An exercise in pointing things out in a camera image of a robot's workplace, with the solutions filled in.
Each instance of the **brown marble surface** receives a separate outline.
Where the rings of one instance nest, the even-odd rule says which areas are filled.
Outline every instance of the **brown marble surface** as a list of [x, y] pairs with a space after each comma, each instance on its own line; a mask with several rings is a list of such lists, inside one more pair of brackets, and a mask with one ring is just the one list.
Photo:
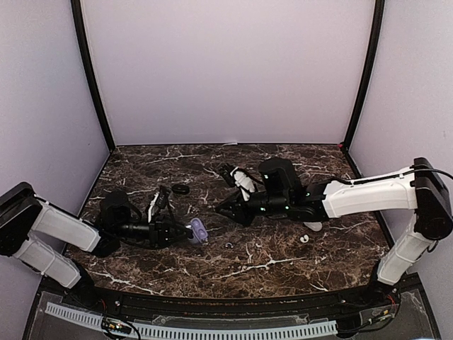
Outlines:
[[[101, 174], [82, 218], [93, 220], [105, 194], [119, 188], [144, 211], [160, 184], [185, 183], [190, 194], [173, 195], [176, 217], [199, 217], [209, 244], [188, 242], [148, 251], [122, 245], [105, 259], [67, 249], [96, 285], [133, 293], [187, 298], [264, 298], [340, 290], [368, 281], [377, 259], [388, 250], [373, 215], [349, 215], [313, 232], [302, 223], [257, 217], [242, 227], [214, 212], [235, 189], [214, 170], [224, 162], [258, 177], [258, 164], [272, 156], [291, 159], [303, 184], [352, 172], [333, 145], [171, 145], [118, 147]], [[309, 241], [300, 237], [307, 234]], [[226, 248], [230, 242], [233, 248]]]

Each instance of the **cable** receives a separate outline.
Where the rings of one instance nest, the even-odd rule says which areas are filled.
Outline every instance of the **cable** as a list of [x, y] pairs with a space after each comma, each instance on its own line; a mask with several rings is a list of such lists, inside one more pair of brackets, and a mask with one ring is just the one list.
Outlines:
[[342, 179], [340, 177], [334, 176], [334, 177], [331, 178], [331, 180], [351, 186], [351, 185], [356, 185], [356, 184], [366, 184], [366, 183], [371, 183], [371, 182], [384, 181], [386, 179], [395, 179], [395, 178], [397, 178], [399, 176], [407, 176], [409, 174], [414, 174], [415, 172], [435, 172], [435, 173], [438, 173], [438, 174], [442, 174], [442, 175], [448, 177], [449, 179], [453, 180], [453, 175], [449, 174], [446, 171], [439, 170], [439, 169], [412, 169], [412, 170], [403, 172], [402, 174], [393, 174], [393, 175], [388, 175], [388, 176], [383, 176], [383, 177], [376, 177], [376, 178], [362, 179], [362, 180], [353, 179], [353, 180], [350, 180], [350, 181], [347, 181], [347, 180]]
[[[348, 334], [348, 333], [370, 333], [370, 332], [379, 331], [379, 330], [387, 327], [394, 319], [396, 319], [396, 316], [398, 315], [400, 307], [401, 307], [400, 283], [398, 284], [398, 287], [397, 287], [397, 293], [398, 293], [399, 304], [398, 304], [398, 307], [396, 308], [396, 311], [395, 311], [394, 315], [387, 314], [388, 312], [391, 311], [392, 308], [394, 308], [396, 306], [395, 300], [392, 298], [392, 296], [391, 295], [387, 295], [387, 298], [391, 301], [390, 310], [383, 310], [376, 317], [368, 319], [366, 323], [361, 324], [358, 327], [355, 327], [355, 328], [352, 328], [352, 329], [339, 329], [338, 333], [339, 334], [342, 334], [342, 333], [343, 334]], [[381, 325], [380, 327], [377, 327], [377, 328], [364, 329], [365, 327], [373, 325], [376, 321], [384, 321], [383, 318], [389, 318], [389, 321], [386, 322], [385, 324]]]
[[139, 330], [136, 328], [136, 326], [133, 325], [133, 323], [127, 321], [127, 320], [122, 320], [120, 319], [117, 315], [112, 315], [112, 314], [109, 314], [107, 313], [107, 305], [105, 304], [105, 301], [103, 299], [101, 299], [100, 301], [102, 302], [103, 304], [103, 307], [104, 307], [104, 312], [99, 312], [98, 310], [94, 310], [92, 307], [88, 307], [87, 305], [85, 305], [82, 301], [80, 301], [80, 299], [78, 297], [76, 297], [74, 294], [71, 294], [69, 292], [65, 292], [67, 295], [69, 295], [72, 300], [74, 300], [75, 302], [77, 302], [78, 304], [80, 304], [80, 306], [82, 306], [83, 308], [85, 308], [86, 310], [90, 310], [92, 312], [95, 312], [95, 313], [100, 313], [102, 314], [104, 317], [110, 317], [112, 319], [115, 319], [115, 320], [120, 320], [121, 322], [124, 322], [126, 325], [130, 326], [134, 332], [137, 334], [137, 339], [138, 340], [142, 340], [142, 335], [140, 334]]
[[439, 240], [437, 240], [435, 243], [434, 243], [434, 246], [432, 246], [432, 248], [427, 248], [426, 249], [426, 252], [428, 253], [432, 253], [434, 251], [434, 249], [436, 249], [437, 245], [439, 244]]
[[396, 319], [396, 317], [398, 316], [399, 310], [401, 309], [401, 303], [402, 303], [402, 301], [401, 301], [401, 287], [400, 287], [400, 284], [401, 283], [398, 283], [398, 287], [397, 287], [399, 304], [398, 304], [398, 307], [396, 308], [396, 311], [395, 311], [395, 314], [393, 315], [393, 317], [390, 317], [389, 321], [386, 324], [381, 325], [380, 327], [373, 328], [373, 329], [363, 329], [359, 333], [370, 333], [370, 332], [380, 331], [381, 329], [384, 329], [385, 327], [389, 326], [391, 324], [391, 322]]

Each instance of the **light purple wall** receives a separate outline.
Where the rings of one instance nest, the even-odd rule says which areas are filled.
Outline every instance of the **light purple wall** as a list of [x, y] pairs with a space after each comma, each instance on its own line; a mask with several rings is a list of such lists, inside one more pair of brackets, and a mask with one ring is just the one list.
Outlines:
[[373, 1], [83, 4], [119, 145], [343, 139]]
[[[453, 2], [388, 1], [352, 156], [367, 175], [427, 157], [453, 173]], [[453, 193], [453, 182], [445, 183]], [[385, 214], [395, 237], [409, 213]], [[414, 267], [440, 330], [453, 339], [453, 235]]]
[[[0, 194], [28, 181], [78, 213], [108, 150], [70, 1], [2, 1], [0, 46]], [[0, 274], [0, 339], [21, 339], [40, 276], [3, 257]]]

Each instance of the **small black object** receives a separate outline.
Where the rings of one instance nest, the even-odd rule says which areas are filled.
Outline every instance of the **small black object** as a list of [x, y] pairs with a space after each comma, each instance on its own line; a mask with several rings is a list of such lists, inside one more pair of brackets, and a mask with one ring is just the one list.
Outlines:
[[140, 222], [142, 213], [129, 202], [129, 197], [124, 191], [109, 193], [100, 203], [101, 224], [104, 228], [115, 227], [125, 223]]
[[187, 195], [190, 192], [190, 188], [185, 184], [173, 184], [171, 186], [171, 191], [178, 195]]
[[234, 166], [226, 163], [222, 164], [218, 168], [219, 175], [222, 176], [222, 178], [226, 181], [226, 184], [230, 188], [234, 188], [236, 186], [236, 181], [234, 180], [234, 177], [231, 175], [232, 171], [234, 170]]

